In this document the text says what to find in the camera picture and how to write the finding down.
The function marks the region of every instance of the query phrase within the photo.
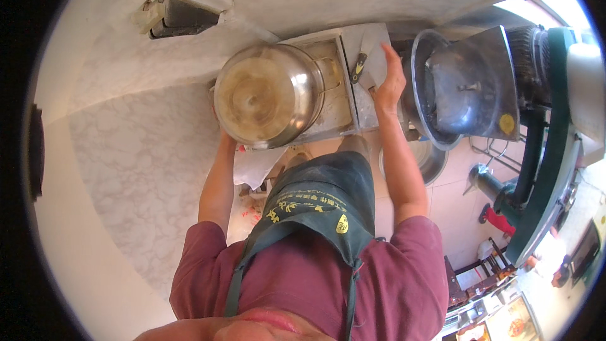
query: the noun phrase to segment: tiled floor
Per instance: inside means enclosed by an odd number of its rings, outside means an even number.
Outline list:
[[[387,185],[379,170],[379,150],[381,140],[377,131],[363,133],[362,136],[371,146],[371,167],[375,181],[375,227],[377,237],[390,239],[393,233],[393,204],[387,191]],[[485,139],[473,138],[477,147],[485,146]],[[322,140],[308,144],[309,151],[314,157],[333,153],[339,147],[340,139]],[[497,140],[493,148],[502,150],[505,142]],[[506,155],[521,162],[524,155],[522,142],[510,143]],[[488,162],[488,157],[475,153],[467,138],[461,140],[456,148],[449,152],[449,159],[442,174],[427,187],[430,200],[430,219],[442,232],[444,254],[450,259],[454,269],[466,266],[477,259],[478,245],[492,237],[503,247],[507,241],[503,233],[490,224],[479,224],[480,210],[488,198],[478,190],[465,196],[467,174],[469,169],[478,162]],[[501,181],[511,179],[516,173],[498,162],[492,162],[494,175]]]

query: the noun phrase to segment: green machine frame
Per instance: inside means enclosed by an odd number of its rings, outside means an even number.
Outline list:
[[[579,153],[580,139],[568,107],[566,73],[568,48],[576,39],[565,27],[551,28],[548,35],[551,110],[535,108],[520,113],[520,122],[528,127],[520,176],[517,182],[501,183],[495,197],[495,211],[516,228],[505,253],[514,266],[527,260],[556,220],[559,199],[572,179]],[[495,179],[488,172],[480,175],[489,184]]]

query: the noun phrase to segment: knife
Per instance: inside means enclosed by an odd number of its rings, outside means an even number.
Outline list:
[[[352,75],[350,77],[352,79],[352,83],[357,83],[360,79],[360,76],[364,70],[366,58],[368,58],[368,55],[374,46],[375,38],[372,37],[369,32],[364,31],[364,34],[362,34],[362,42],[360,42],[360,54],[358,54],[358,61],[356,62],[356,66],[354,66]]]

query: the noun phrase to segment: dark green apron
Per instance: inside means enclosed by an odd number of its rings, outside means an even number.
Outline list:
[[[345,339],[350,340],[356,280],[362,267],[358,256],[375,238],[375,189],[370,165],[360,153],[352,151],[314,158],[286,170],[278,178],[231,277],[225,316],[238,312],[240,285],[250,259],[302,227],[324,236],[352,268],[345,328]]]

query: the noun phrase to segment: stainless steel basin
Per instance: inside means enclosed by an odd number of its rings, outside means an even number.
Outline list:
[[[446,166],[449,157],[448,151],[443,151],[435,147],[431,141],[411,141],[408,143],[413,151],[414,158],[419,165],[420,173],[423,176],[425,186],[431,185],[439,177]],[[379,152],[379,169],[383,178],[385,178],[385,167],[383,165],[383,148]]]

